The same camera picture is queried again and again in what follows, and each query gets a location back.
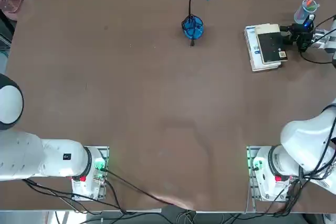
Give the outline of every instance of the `stack of books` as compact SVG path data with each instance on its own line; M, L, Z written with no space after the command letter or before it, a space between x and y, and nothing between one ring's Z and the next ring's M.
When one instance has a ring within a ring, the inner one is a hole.
M247 26L244 34L253 72L276 69L288 60L277 24Z

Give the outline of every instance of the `table surface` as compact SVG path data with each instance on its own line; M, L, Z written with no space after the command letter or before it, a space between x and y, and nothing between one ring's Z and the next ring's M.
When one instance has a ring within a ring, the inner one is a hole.
M111 170L181 207L244 211L246 146L279 144L287 122L336 97L333 66L305 62L295 47L282 68L251 71L245 26L291 24L301 1L193 0L205 31L191 48L181 31L188 0L25 0L7 67L25 97L15 128L108 145ZM317 22L335 13L335 0L317 1ZM71 191L65 178L37 181ZM126 209L163 206L111 181ZM1 182L0 194L0 209L69 209L21 181ZM335 200L311 184L295 211L336 212Z

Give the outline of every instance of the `pen holder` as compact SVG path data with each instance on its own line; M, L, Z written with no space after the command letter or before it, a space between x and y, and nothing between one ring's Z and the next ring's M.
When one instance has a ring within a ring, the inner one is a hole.
M303 24L309 14L314 13L319 6L315 1L307 7L307 0L303 0L301 6L294 14L294 20L297 24Z

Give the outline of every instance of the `white robotic arm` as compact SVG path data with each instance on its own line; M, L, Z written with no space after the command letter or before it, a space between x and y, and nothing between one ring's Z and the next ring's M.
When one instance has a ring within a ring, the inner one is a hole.
M9 130L23 104L18 85L0 74L0 180L71 177L74 193L93 199L103 195L106 173L100 169L107 161L97 147Z
M291 177L299 176L299 167L303 174L315 170L327 144L329 134L336 137L332 130L336 118L336 100L317 117L306 121L292 121L281 132L281 145L260 148L253 166L259 184L262 200L274 200L283 190L279 201L285 200ZM328 176L313 183L336 194L336 170L334 170L335 145L331 142L318 168L328 162L331 166L321 170L317 177L322 177L328 170Z

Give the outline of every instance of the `floor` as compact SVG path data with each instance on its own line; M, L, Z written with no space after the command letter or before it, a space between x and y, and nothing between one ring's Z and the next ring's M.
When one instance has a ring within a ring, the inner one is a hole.
M184 212L183 209L177 208L177 207L166 207L162 210L162 214L167 217L171 222L176 222L176 217ZM64 220L65 212L59 211L57 216L59 218L59 221L61 224L80 224L81 222L91 219L92 217L89 217L84 214L76 214L74 212L71 212L68 217L66 217L66 220ZM119 212L104 212L103 213L104 218L118 218L120 217ZM241 216L241 218L247 218L251 217L253 215L244 215ZM194 218L195 224L224 224L224 223L231 223L231 221L226 222L231 217L230 214L224 214L224 221L223 221L223 214L197 214ZM281 218L274 218L270 216L263 216L260 218L255 218L251 220L236 220L234 224L323 224L321 215L309 215L308 218L310 218L310 222L306 222L305 219L301 214L290 214L286 217ZM96 222L92 223L101 223L100 216L93 217L93 219L98 219ZM104 220L104 224L109 224L113 222L112 220ZM57 224L57 220L55 218L55 212L47 212L47 211L10 211L10 212L0 212L0 223L1 224L17 224L17 223L34 223L34 224ZM168 223L166 220L163 219L163 217L153 214L145 214L140 217L132 218L129 220L119 220L118 224L151 224L151 223L157 223L157 224L165 224ZM185 216L181 216L178 224L186 224L191 222L185 218Z

